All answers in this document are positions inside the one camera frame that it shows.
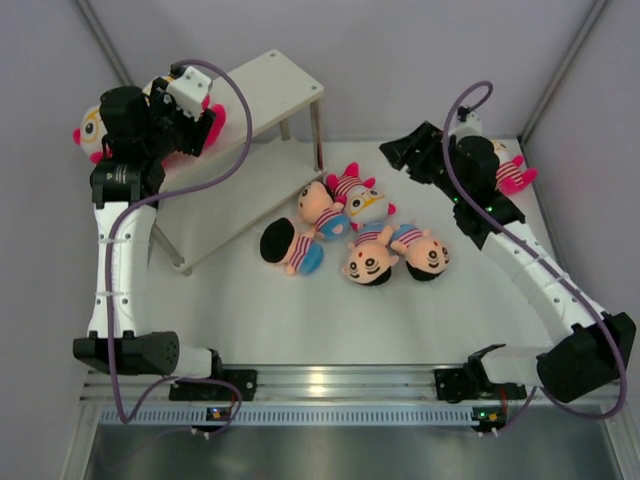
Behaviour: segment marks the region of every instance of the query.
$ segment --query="metal leg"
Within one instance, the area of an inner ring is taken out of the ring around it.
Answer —
[[[322,135],[320,132],[320,108],[318,100],[309,105],[311,108],[311,134],[313,135],[313,158],[316,172],[324,170],[324,159],[322,158]]]
[[[180,255],[176,247],[174,247],[157,223],[151,227],[151,238],[160,246],[162,251],[167,254],[174,267],[184,265],[184,257]]]
[[[285,142],[291,140],[291,132],[289,131],[289,119],[285,118],[280,121],[280,135]]]

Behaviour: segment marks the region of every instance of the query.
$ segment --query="purple hose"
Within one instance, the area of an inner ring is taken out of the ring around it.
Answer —
[[[167,198],[173,198],[173,197],[177,197],[179,195],[185,195],[187,193],[198,192],[200,190],[204,190],[206,188],[213,187],[214,185],[218,185],[219,183],[225,181],[227,178],[229,178],[231,175],[233,175],[236,172],[236,170],[238,170],[240,168],[240,166],[243,164],[245,158],[247,158],[247,155],[249,153],[249,148],[251,147],[251,138],[252,138],[252,134],[253,134],[253,123],[251,121],[251,111],[249,110],[249,104],[247,103],[247,100],[244,98],[244,95],[240,91],[240,88],[238,87],[238,85],[236,85],[236,83],[233,81],[233,79],[229,75],[227,75],[227,73],[224,70],[222,70],[221,68],[216,67],[215,65],[212,65],[211,63],[205,62],[203,60],[193,60],[193,59],[182,60],[180,62],[177,62],[175,65],[176,66],[195,65],[195,66],[199,66],[199,67],[208,68],[209,70],[215,72],[220,77],[222,77],[229,84],[229,86],[233,89],[235,94],[238,96],[238,100],[240,100],[240,103],[242,104],[242,108],[244,110],[244,113],[245,113],[245,116],[246,116],[246,119],[247,119],[247,137],[245,139],[244,146],[242,148],[242,152],[240,152],[240,155],[238,156],[238,159],[236,160],[236,162],[233,164],[233,166],[229,170],[227,170],[224,174],[220,175],[217,178],[214,178],[213,180],[211,180],[209,182],[203,183],[201,185],[194,185],[192,187],[181,188],[181,189],[178,189],[178,190],[174,190],[172,192],[164,192],[164,193],[159,193],[159,194],[156,194],[156,195],[152,195],[150,197],[145,198],[144,200],[140,200],[139,202],[136,202],[133,205],[129,206],[113,222],[113,226],[111,227],[111,230],[109,231],[109,240],[113,240],[114,239],[116,233],[118,232],[118,228],[120,227],[120,225],[122,224],[124,219],[127,217],[127,215],[129,215],[134,210],[137,210],[138,208],[142,207],[143,205],[149,205],[150,203],[154,203],[154,202],[157,202],[159,200],[166,200]],[[105,257],[106,257],[105,258],[105,269],[104,269],[104,271],[105,271],[105,287],[106,287],[105,290],[107,292],[112,292],[113,291],[113,276],[112,276],[113,245],[114,245],[113,242],[107,243],[106,255],[105,255]],[[144,391],[144,393],[141,395],[140,399],[138,400],[138,402],[136,403],[135,407],[133,408],[133,410],[131,412],[131,415],[127,416],[127,413],[124,411],[124,405],[122,403],[122,396],[120,394],[120,383],[118,381],[118,372],[116,370],[116,342],[115,342],[115,318],[114,317],[115,317],[115,314],[114,314],[114,307],[113,307],[113,296],[112,295],[108,295],[107,296],[107,353],[108,353],[108,358],[109,358],[109,375],[111,377],[111,387],[112,387],[112,390],[113,390],[113,399],[114,399],[115,404],[116,404],[116,410],[118,411],[118,417],[120,418],[120,421],[122,423],[126,424],[126,423],[129,423],[131,420],[133,420],[135,418],[136,413],[138,412],[138,409],[142,405],[142,402],[144,402],[144,400],[147,398],[147,396],[151,393],[151,391],[155,387],[157,387],[161,383],[165,383],[165,382],[169,382],[169,381],[175,380],[176,377],[163,378],[163,379],[158,380],[157,382],[151,384],[149,386],[149,388],[147,388]],[[193,382],[193,383],[210,383],[210,384],[213,384],[213,385],[220,385],[220,386],[224,386],[224,387],[230,388],[236,394],[237,401],[238,401],[238,407],[242,404],[242,394],[240,393],[240,391],[236,387],[234,387],[230,383],[221,382],[221,381],[218,381],[218,380],[211,380],[211,379],[182,378],[181,380],[183,380],[185,382]],[[225,426],[222,427],[220,430],[218,430],[217,433],[220,433],[220,432],[226,430],[229,427],[229,425],[231,424],[231,422],[233,421],[233,419],[235,418],[235,415],[237,414],[237,412],[239,410],[240,410],[239,408],[236,409],[235,413],[229,418],[229,422],[227,424],[225,424]]]
[[[491,217],[491,215],[489,215],[487,212],[485,212],[484,209],[480,205],[478,205],[473,200],[473,198],[471,198],[471,195],[469,195],[467,193],[467,191],[464,189],[464,187],[460,184],[460,182],[458,181],[458,178],[456,177],[456,175],[455,175],[455,173],[453,171],[453,166],[451,164],[451,158],[449,156],[449,129],[451,128],[451,123],[453,122],[453,117],[456,115],[456,113],[458,111],[458,108],[462,105],[462,102],[472,92],[474,92],[475,90],[477,90],[478,88],[481,88],[481,87],[487,87],[489,91],[482,98],[482,100],[480,100],[470,110],[475,110],[480,105],[482,105],[487,100],[487,98],[489,98],[489,95],[493,91],[493,84],[491,82],[489,82],[489,81],[486,81],[486,80],[474,83],[469,88],[467,88],[464,92],[462,92],[462,94],[454,102],[453,106],[451,107],[451,110],[449,110],[449,113],[447,114],[447,119],[444,122],[443,138],[442,138],[442,153],[444,155],[444,164],[445,164],[445,167],[447,168],[447,173],[449,174],[449,178],[451,179],[451,182],[453,183],[453,185],[456,187],[456,190],[458,190],[458,193],[460,194],[460,196],[462,198],[464,198],[465,201],[469,205],[471,205],[471,208],[473,208],[482,218],[484,218],[487,222],[489,222],[489,224],[492,227],[494,227],[498,231],[504,233],[513,243],[515,243],[520,248],[522,248],[525,252],[527,252],[529,255],[531,255],[534,259],[538,260],[538,263],[540,265],[542,265],[542,267],[551,276],[553,276],[554,278],[559,278],[561,276],[560,272],[557,272],[556,269],[551,264],[549,264],[546,260],[540,258],[538,256],[538,253],[533,248],[531,248],[529,245],[527,245],[526,242],[524,242],[517,235],[513,234],[512,232],[510,232],[509,230],[504,228],[496,220],[494,220]],[[578,302],[580,302],[580,304],[582,304],[582,306],[587,310],[587,312],[589,312],[589,314],[593,317],[593,320],[596,322],[596,324],[598,325],[600,330],[602,330],[604,338],[607,341],[607,343],[609,344],[609,347],[611,348],[611,352],[613,353],[613,358],[614,358],[614,360],[616,362],[616,367],[618,368],[618,373],[620,374],[620,392],[618,394],[618,400],[617,400],[616,404],[613,406],[613,408],[611,408],[611,410],[609,410],[608,412],[605,412],[605,413],[601,413],[601,414],[590,414],[590,413],[584,413],[584,412],[579,412],[577,410],[574,410],[574,409],[566,406],[565,404],[561,403],[558,399],[554,398],[553,395],[551,395],[551,393],[549,393],[544,388],[542,388],[541,390],[553,404],[555,404],[557,407],[559,407],[561,410],[563,410],[563,411],[565,411],[567,413],[571,413],[571,414],[576,415],[578,417],[586,418],[586,419],[590,419],[590,420],[605,420],[607,418],[611,418],[614,415],[617,415],[624,408],[624,403],[625,403],[625,401],[627,399],[627,371],[626,371],[626,368],[625,368],[625,365],[624,365],[624,360],[622,359],[622,354],[620,353],[620,350],[618,349],[618,346],[616,345],[615,340],[611,336],[611,333],[609,332],[609,329],[604,324],[604,321],[600,318],[600,314],[593,308],[593,306],[591,306],[591,304],[587,301],[587,299],[585,299],[582,296],[582,293],[580,292],[580,290],[578,290],[577,288],[573,287],[565,279],[560,279],[558,283],[560,283],[560,285],[562,285],[576,300],[578,300]],[[519,413],[521,413],[522,410],[524,410],[526,406],[528,406],[528,403],[525,403],[525,405],[523,406],[523,408],[520,410]]]

